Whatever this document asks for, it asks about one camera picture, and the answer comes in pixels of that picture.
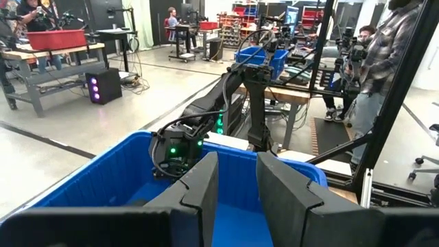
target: red bin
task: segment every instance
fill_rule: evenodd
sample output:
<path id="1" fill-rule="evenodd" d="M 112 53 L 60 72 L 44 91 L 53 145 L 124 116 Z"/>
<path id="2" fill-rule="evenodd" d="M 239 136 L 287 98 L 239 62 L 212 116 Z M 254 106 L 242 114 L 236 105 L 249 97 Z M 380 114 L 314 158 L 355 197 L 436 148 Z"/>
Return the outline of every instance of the red bin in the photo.
<path id="1" fill-rule="evenodd" d="M 200 23 L 201 30 L 214 30 L 215 28 L 218 28 L 218 23 L 208 21 L 203 21 Z"/>
<path id="2" fill-rule="evenodd" d="M 27 38 L 35 50 L 59 50 L 87 45 L 84 30 L 28 32 Z"/>

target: floor mat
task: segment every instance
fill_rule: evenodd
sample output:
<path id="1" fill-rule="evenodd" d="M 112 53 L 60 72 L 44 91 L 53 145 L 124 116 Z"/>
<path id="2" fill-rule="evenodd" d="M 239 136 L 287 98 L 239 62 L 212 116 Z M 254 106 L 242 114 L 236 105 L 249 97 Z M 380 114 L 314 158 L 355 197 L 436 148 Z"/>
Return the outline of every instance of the floor mat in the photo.
<path id="1" fill-rule="evenodd" d="M 321 118 L 312 117 L 310 122 L 313 154 L 319 155 L 335 148 L 339 144 L 351 140 L 351 133 L 344 123 L 325 121 Z M 351 156 L 339 154 L 332 158 L 334 161 L 349 163 Z"/>

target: computer tower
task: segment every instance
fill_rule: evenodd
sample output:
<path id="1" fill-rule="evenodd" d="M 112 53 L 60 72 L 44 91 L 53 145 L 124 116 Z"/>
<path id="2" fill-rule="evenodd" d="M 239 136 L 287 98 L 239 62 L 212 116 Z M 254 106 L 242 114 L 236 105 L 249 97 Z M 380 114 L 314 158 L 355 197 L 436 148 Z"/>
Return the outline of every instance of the computer tower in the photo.
<path id="1" fill-rule="evenodd" d="M 222 59 L 222 42 L 221 38 L 213 38 L 209 41 L 211 44 L 209 50 L 209 59 L 211 60 L 221 60 Z"/>
<path id="2" fill-rule="evenodd" d="M 86 73 L 85 77 L 92 103 L 104 105 L 122 97 L 121 78 L 118 69 L 109 68 L 96 73 Z"/>

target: concrete floor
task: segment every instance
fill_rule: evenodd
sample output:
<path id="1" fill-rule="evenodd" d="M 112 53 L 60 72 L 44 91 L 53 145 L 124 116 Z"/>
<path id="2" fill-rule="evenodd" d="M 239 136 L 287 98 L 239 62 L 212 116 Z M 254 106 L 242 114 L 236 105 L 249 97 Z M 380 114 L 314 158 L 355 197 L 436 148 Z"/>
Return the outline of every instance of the concrete floor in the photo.
<path id="1" fill-rule="evenodd" d="M 138 57 L 129 56 L 130 69 L 141 69 L 143 78 L 151 86 L 140 95 L 124 91 L 122 98 L 98 106 L 81 96 L 80 89 L 72 89 L 43 98 L 44 118 L 37 118 L 31 105 L 22 102 L 18 103 L 19 110 L 11 111 L 0 97 L 0 121 L 92 154 L 102 153 L 145 125 L 148 130 L 157 130 L 178 117 L 187 104 L 211 89 L 213 85 L 208 85 L 233 59 L 233 53 L 225 51 L 223 63 L 198 59 L 185 64 L 169 61 L 167 55 L 171 50 L 164 47 L 141 52 Z M 110 65 L 121 66 L 120 59 L 110 59 Z M 14 84 L 18 91 L 23 90 L 23 85 Z M 434 118 L 438 118 L 439 107 L 431 104 L 437 99 L 435 94 L 414 89 L 405 100 L 411 114 L 427 127 L 439 123 L 439 119 Z M 321 117 L 324 113 L 323 101 L 312 99 L 308 116 Z M 278 121 L 271 126 L 275 141 L 283 138 L 282 125 L 284 122 Z M 374 180 L 427 193 L 432 188 L 434 175 L 419 174 L 412 183 L 407 181 L 407 175 L 415 168 L 416 157 L 435 156 L 434 144 L 409 111 L 401 109 L 375 168 Z M 0 155 L 6 161 L 0 165 L 0 217 L 87 162 L 84 157 L 1 128 L 0 145 Z M 293 133 L 290 147 L 312 153 L 309 124 Z M 423 165 L 435 166 L 428 162 Z"/>

